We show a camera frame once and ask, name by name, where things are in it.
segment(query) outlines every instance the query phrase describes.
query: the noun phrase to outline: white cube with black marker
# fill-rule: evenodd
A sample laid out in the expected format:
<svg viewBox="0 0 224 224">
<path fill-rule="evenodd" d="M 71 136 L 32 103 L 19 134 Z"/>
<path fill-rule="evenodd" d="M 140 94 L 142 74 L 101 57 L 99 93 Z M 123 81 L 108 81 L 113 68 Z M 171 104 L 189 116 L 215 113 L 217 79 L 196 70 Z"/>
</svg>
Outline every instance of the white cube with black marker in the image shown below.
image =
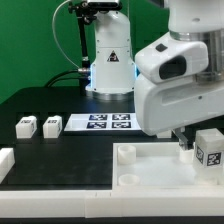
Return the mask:
<svg viewBox="0 0 224 224">
<path fill-rule="evenodd" d="M 37 118 L 35 116 L 23 117 L 16 125 L 18 139 L 31 138 L 37 130 Z"/>
<path fill-rule="evenodd" d="M 43 125 L 44 138 L 58 138 L 62 130 L 62 117 L 49 117 Z"/>
<path fill-rule="evenodd" d="M 223 176 L 224 136 L 217 129 L 197 131 L 194 169 L 199 183 L 218 184 Z"/>
</svg>

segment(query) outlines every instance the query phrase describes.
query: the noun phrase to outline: cable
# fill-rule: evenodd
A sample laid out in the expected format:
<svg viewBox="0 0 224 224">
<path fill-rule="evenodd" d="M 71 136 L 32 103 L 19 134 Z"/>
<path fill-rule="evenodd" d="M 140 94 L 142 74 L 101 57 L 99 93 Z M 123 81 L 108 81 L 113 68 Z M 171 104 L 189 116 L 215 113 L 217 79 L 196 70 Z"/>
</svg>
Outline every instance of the cable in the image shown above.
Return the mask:
<svg viewBox="0 0 224 224">
<path fill-rule="evenodd" d="M 53 86 L 56 82 L 60 82 L 60 81 L 66 81 L 66 80 L 71 80 L 71 79 L 81 79 L 81 77 L 76 77 L 76 78 L 61 78 L 61 79 L 56 79 L 53 82 L 51 82 L 48 87 Z"/>
<path fill-rule="evenodd" d="M 79 66 L 72 61 L 72 59 L 70 59 L 67 54 L 64 52 L 64 50 L 62 49 L 58 38 L 57 38 L 57 34 L 56 34 L 56 18 L 57 18 L 57 14 L 60 11 L 60 9 L 68 2 L 71 2 L 71 0 L 66 0 L 65 2 L 63 2 L 61 5 L 58 6 L 58 8 L 55 10 L 54 15 L 53 15 L 53 20 L 52 20 L 52 30 L 53 30 L 53 36 L 54 36 L 54 41 L 58 47 L 58 49 L 61 51 L 62 55 L 71 63 L 73 64 L 76 68 L 79 68 Z"/>
<path fill-rule="evenodd" d="M 58 78 L 62 77 L 62 76 L 65 76 L 67 74 L 72 74 L 72 73 L 78 73 L 78 70 L 69 70 L 69 71 L 65 71 L 65 72 L 62 72 L 56 76 L 54 76 L 53 78 L 51 78 L 45 85 L 44 87 L 49 87 L 49 85 L 54 82 L 55 80 L 57 80 Z"/>
</svg>

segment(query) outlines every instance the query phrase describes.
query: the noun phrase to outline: warning label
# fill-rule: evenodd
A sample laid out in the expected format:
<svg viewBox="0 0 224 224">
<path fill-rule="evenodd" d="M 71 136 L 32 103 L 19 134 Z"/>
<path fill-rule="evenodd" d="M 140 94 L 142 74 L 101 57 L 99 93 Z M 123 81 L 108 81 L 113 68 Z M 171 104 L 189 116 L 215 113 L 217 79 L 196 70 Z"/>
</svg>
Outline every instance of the warning label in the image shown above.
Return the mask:
<svg viewBox="0 0 224 224">
<path fill-rule="evenodd" d="M 115 53 L 115 51 L 112 51 L 112 53 L 110 54 L 110 57 L 107 60 L 108 62 L 119 62 L 119 59 Z"/>
</svg>

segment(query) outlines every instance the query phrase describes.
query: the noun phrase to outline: white plastic fixture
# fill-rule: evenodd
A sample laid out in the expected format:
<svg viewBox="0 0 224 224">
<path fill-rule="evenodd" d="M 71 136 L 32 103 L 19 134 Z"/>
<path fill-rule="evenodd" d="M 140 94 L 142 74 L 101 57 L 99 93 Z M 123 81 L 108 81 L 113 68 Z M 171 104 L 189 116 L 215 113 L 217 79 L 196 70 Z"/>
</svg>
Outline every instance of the white plastic fixture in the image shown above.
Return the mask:
<svg viewBox="0 0 224 224">
<path fill-rule="evenodd" d="M 0 183 L 4 180 L 14 164 L 13 148 L 2 148 L 0 150 Z"/>
</svg>

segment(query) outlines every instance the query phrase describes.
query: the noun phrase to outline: circular hole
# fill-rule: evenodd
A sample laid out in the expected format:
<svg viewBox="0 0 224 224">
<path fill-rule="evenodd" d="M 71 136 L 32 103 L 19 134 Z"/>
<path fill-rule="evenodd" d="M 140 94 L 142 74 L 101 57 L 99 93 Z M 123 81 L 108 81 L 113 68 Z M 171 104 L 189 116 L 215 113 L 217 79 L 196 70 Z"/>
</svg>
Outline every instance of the circular hole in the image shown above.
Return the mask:
<svg viewBox="0 0 224 224">
<path fill-rule="evenodd" d="M 192 19 L 192 22 L 198 23 L 198 22 L 200 22 L 200 18 L 194 18 L 194 19 Z"/>
<path fill-rule="evenodd" d="M 122 145 L 118 147 L 119 152 L 132 152 L 135 150 L 136 148 L 133 145 Z"/>
<path fill-rule="evenodd" d="M 119 177 L 118 183 L 120 186 L 134 186 L 140 183 L 140 178 L 133 174 L 124 174 Z"/>
</svg>

